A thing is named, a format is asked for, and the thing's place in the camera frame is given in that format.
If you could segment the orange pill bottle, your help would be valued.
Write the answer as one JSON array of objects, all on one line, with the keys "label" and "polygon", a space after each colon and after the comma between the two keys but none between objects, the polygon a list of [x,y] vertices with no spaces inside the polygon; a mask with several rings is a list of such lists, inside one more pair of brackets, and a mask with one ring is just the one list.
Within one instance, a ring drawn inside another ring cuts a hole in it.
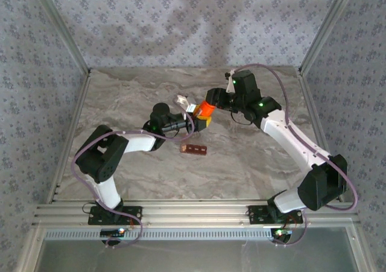
[{"label": "orange pill bottle", "polygon": [[216,109],[215,106],[209,104],[207,101],[203,100],[199,105],[197,105],[193,111],[195,117],[204,116],[211,117],[213,111]]}]

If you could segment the brown pill organizer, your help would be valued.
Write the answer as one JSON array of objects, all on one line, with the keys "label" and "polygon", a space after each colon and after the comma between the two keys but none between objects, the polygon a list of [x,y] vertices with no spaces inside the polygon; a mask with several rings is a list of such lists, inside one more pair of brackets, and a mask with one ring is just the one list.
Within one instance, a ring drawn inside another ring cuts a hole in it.
[{"label": "brown pill organizer", "polygon": [[205,156],[207,155],[207,146],[194,145],[194,144],[182,144],[180,146],[180,152],[185,154]]}]

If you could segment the small circuit board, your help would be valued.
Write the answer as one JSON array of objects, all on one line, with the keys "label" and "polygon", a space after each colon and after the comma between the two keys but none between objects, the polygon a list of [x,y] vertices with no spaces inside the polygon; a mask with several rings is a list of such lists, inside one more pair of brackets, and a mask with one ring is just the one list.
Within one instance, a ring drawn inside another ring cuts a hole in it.
[{"label": "small circuit board", "polygon": [[126,230],[124,228],[118,228],[118,229],[101,229],[100,231],[100,237],[103,238],[121,238],[125,235]]},{"label": "small circuit board", "polygon": [[291,229],[283,229],[283,228],[277,228],[277,229],[271,229],[271,234],[274,238],[280,238],[283,236],[291,235],[292,234]]}]

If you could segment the grey metal panel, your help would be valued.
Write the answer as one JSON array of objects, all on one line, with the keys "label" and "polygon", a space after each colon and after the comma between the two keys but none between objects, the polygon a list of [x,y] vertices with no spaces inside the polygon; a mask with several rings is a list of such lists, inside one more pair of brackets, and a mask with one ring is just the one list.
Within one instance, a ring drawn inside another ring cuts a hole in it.
[{"label": "grey metal panel", "polygon": [[309,228],[296,245],[270,241],[140,241],[109,249],[98,240],[46,240],[35,272],[359,272],[341,228]]}]

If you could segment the aluminium table side rail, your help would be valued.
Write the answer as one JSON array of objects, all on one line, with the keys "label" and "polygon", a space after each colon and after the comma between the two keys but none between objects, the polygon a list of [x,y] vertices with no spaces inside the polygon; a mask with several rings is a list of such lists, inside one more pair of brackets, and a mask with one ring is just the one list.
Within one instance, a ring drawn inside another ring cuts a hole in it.
[{"label": "aluminium table side rail", "polygon": [[316,141],[318,145],[324,150],[330,151],[308,82],[301,72],[299,72],[298,78],[305,99],[305,103],[308,108],[309,115],[311,117],[312,127]]},{"label": "aluminium table side rail", "polygon": [[63,173],[65,171],[68,157],[69,157],[69,154],[71,151],[71,147],[72,147],[72,143],[73,143],[73,139],[74,139],[74,134],[75,134],[75,129],[77,127],[78,120],[79,120],[79,117],[81,115],[81,111],[83,108],[83,103],[84,103],[85,97],[87,95],[89,83],[90,83],[90,71],[87,73],[87,75],[84,79],[84,82],[81,86],[81,89],[80,89],[80,94],[78,96],[78,100],[77,100],[77,103],[75,105],[74,112],[72,114],[72,119],[71,119],[71,122],[70,122],[70,125],[68,128],[66,139],[64,141],[64,146],[63,146],[61,155],[60,155],[58,163],[57,163],[57,168],[55,170],[54,177],[52,179],[52,183],[51,183],[51,187],[50,187],[49,192],[48,192],[48,196],[47,196],[46,201],[45,201],[46,204],[52,204],[52,202],[55,200],[56,189],[61,184]]}]

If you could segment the aluminium mounting rail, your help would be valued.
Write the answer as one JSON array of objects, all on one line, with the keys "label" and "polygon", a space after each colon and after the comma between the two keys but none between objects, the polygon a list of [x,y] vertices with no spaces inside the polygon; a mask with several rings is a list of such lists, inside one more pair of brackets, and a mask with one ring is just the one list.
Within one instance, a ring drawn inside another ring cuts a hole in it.
[{"label": "aluminium mounting rail", "polygon": [[[249,206],[264,205],[262,200],[133,200],[126,206],[142,207],[142,223],[148,228],[247,227]],[[32,220],[40,227],[85,227],[90,206],[83,201],[56,201],[37,206]],[[338,227],[359,224],[356,212],[323,207],[305,211],[308,227]]]}]

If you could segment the aluminium frame post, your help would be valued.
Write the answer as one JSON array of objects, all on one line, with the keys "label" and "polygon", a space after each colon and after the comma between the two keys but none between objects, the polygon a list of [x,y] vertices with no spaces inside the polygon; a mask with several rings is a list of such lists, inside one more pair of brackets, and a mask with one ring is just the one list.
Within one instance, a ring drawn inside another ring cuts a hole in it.
[{"label": "aluminium frame post", "polygon": [[323,20],[302,64],[299,66],[299,73],[301,76],[305,76],[311,69],[312,64],[317,59],[323,45],[326,43],[330,33],[334,29],[335,24],[338,22],[340,16],[345,10],[349,0],[333,0],[331,7]]},{"label": "aluminium frame post", "polygon": [[60,14],[58,8],[56,7],[53,0],[39,0],[42,4],[42,7],[49,19],[51,20],[57,34],[60,36],[65,47],[68,49],[70,55],[74,59],[74,62],[79,67],[79,69],[85,74],[89,74],[89,68],[86,62],[84,61],[81,52],[75,43],[73,36],[70,33],[69,27],[66,25],[66,22],[63,16]]}]

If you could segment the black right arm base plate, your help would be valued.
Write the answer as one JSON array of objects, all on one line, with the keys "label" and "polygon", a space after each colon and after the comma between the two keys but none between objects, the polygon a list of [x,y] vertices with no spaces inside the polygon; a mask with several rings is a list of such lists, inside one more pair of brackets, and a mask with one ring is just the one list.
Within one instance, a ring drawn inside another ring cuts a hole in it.
[{"label": "black right arm base plate", "polygon": [[303,224],[303,216],[300,210],[288,213],[279,212],[267,205],[251,205],[245,213],[250,224]]}]

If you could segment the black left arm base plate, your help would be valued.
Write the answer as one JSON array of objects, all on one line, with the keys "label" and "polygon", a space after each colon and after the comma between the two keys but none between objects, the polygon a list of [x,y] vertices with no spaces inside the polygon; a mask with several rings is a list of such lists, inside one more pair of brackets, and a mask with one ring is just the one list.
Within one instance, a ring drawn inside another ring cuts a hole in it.
[{"label": "black left arm base plate", "polygon": [[[142,206],[123,206],[120,210],[122,213],[127,213],[131,216],[142,219]],[[112,225],[139,225],[137,220],[133,218],[117,215],[103,209],[100,206],[92,206],[89,212],[88,225],[91,226],[112,226]]]}]

